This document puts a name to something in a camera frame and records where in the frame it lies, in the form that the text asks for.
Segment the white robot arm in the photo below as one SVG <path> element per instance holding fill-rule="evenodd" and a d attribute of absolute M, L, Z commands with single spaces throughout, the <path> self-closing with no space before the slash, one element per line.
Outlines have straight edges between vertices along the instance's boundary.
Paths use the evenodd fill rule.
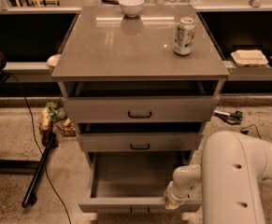
<path fill-rule="evenodd" d="M 272 143 L 217 132 L 206 141 L 200 164 L 174 171 L 165 191 L 165 208 L 179 208 L 200 185 L 203 224 L 265 224 L 261 182 L 272 184 Z"/>

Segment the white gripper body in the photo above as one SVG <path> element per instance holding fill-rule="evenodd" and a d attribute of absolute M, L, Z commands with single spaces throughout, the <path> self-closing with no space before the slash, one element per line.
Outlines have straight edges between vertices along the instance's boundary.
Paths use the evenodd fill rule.
<path fill-rule="evenodd" d="M 171 202 L 180 207 L 185 203 L 190 192 L 190 187 L 179 187 L 174 181 L 171 181 L 164 193 L 165 203 Z"/>

